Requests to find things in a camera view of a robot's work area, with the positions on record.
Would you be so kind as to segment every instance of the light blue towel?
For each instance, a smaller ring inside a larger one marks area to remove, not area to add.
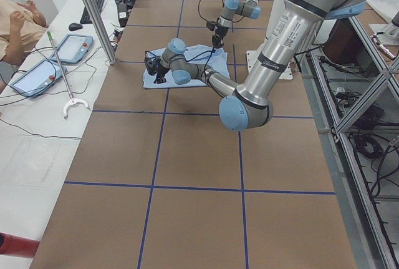
[[[155,51],[152,51],[152,53],[156,54],[157,56],[162,55],[163,49],[157,49]],[[201,54],[202,52],[210,51],[212,50],[212,47],[209,46],[203,46],[201,44],[198,44],[197,46],[189,46],[186,48],[185,52],[185,57],[186,60],[190,60],[193,57],[197,56],[198,54]],[[205,64],[206,61],[209,58],[210,53],[204,53],[203,55],[200,55],[197,59],[192,60],[190,63],[198,63],[198,64]],[[222,75],[225,77],[230,78],[229,71],[227,69],[227,52],[221,49],[216,49],[216,52],[212,54],[211,59],[209,60],[208,64],[213,68],[213,70],[220,72]],[[162,84],[154,84],[156,76],[150,76],[147,72],[147,70],[144,70],[144,75],[143,75],[143,82],[144,82],[144,88],[176,88],[176,87],[199,87],[199,86],[206,86],[203,82],[199,80],[191,80],[189,83],[185,85],[178,85],[174,82],[172,78],[172,72],[168,71],[166,74],[166,82]]]

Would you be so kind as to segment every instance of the black keyboard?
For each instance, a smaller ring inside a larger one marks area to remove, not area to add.
[[[105,0],[94,0],[95,4],[97,5],[100,13],[102,10],[102,6],[104,5],[104,1]],[[85,9],[83,10],[83,14],[82,14],[82,18],[80,19],[80,23],[81,24],[91,24],[92,21],[90,20],[90,15],[89,12],[87,11],[87,8],[85,7]]]

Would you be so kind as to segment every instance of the beige clothing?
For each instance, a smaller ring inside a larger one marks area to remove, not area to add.
[[[0,0],[0,60],[6,55],[10,39],[10,14],[13,11],[20,11],[25,15],[26,21],[21,29],[22,45],[25,54],[28,54],[35,47],[46,29],[33,20],[33,14],[16,3],[9,0]]]

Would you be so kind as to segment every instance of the person's hand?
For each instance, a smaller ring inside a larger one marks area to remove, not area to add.
[[[36,4],[34,1],[26,1],[26,4],[23,4],[21,2],[17,2],[17,4],[21,7],[24,7],[25,9],[29,10],[31,13],[37,12]]]
[[[10,14],[10,32],[20,32],[25,23],[25,16],[19,11]]]

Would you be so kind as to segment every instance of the towel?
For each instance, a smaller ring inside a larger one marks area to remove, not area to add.
[[[163,49],[157,49],[155,51],[152,51],[153,54],[160,56],[162,55]],[[185,57],[186,60],[190,60],[197,56],[198,54],[201,54],[202,52],[206,51],[211,51],[212,47],[209,46],[203,46],[201,44],[198,44],[196,46],[189,46],[186,48],[185,52]],[[204,53],[203,55],[200,55],[196,59],[192,60],[190,63],[197,63],[197,64],[205,64],[206,61],[209,58],[209,52]],[[214,71],[220,72],[222,75],[225,77],[230,78],[229,71],[227,69],[227,52],[223,50],[223,48],[216,49],[215,52],[212,54],[211,59],[208,62],[208,65],[210,65]],[[147,70],[144,70],[143,74],[143,82],[144,82],[144,88],[151,88],[151,89],[156,89],[156,88],[176,88],[176,87],[200,87],[200,86],[206,86],[205,83],[203,83],[200,80],[191,80],[189,83],[185,85],[178,85],[174,82],[172,78],[172,72],[168,71],[166,74],[166,82],[162,84],[154,84],[156,76],[150,76],[147,72]]]

